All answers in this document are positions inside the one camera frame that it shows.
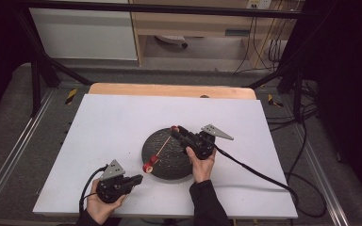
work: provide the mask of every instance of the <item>white tabletop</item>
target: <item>white tabletop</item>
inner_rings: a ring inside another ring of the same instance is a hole
[[[46,216],[77,215],[82,189],[91,174],[116,159],[125,169],[125,176],[142,174],[143,181],[115,216],[193,216],[189,195],[192,176],[164,181],[146,174],[140,152],[146,138],[157,130],[182,125],[199,132],[207,124],[234,137],[217,138],[220,148],[286,183],[259,101],[87,94],[33,212]],[[216,155],[211,179],[230,218],[297,218],[285,189],[253,175],[220,153]]]

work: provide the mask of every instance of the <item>person's right hand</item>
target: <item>person's right hand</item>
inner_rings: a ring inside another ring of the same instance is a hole
[[[187,147],[187,154],[190,162],[192,163],[192,173],[196,183],[210,180],[211,170],[214,165],[214,157],[216,156],[216,149],[213,150],[213,154],[206,160],[200,160],[193,151],[192,148]]]

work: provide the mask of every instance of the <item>white cabinet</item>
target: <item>white cabinet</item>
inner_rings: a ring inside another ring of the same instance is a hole
[[[128,3],[126,0],[85,2]],[[50,57],[137,60],[129,12],[45,8],[30,11]]]

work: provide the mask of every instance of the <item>red tip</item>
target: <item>red tip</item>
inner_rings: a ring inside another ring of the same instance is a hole
[[[150,172],[152,172],[152,170],[154,170],[154,168],[152,167],[152,165],[150,163],[145,163],[143,165],[142,169],[146,173],[150,173]]]
[[[158,161],[158,156],[157,156],[157,155],[152,155],[149,163],[152,164],[152,165],[154,165],[154,164],[157,163],[157,161]]]
[[[175,130],[175,131],[177,131],[177,132],[180,131],[180,130],[178,129],[178,126],[176,126],[176,125],[173,125],[170,129],[171,129],[171,130]]]

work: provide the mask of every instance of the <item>wooden edge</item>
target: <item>wooden edge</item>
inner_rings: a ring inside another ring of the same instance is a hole
[[[89,94],[174,96],[256,100],[255,92],[246,88],[170,86],[143,84],[95,83]]]

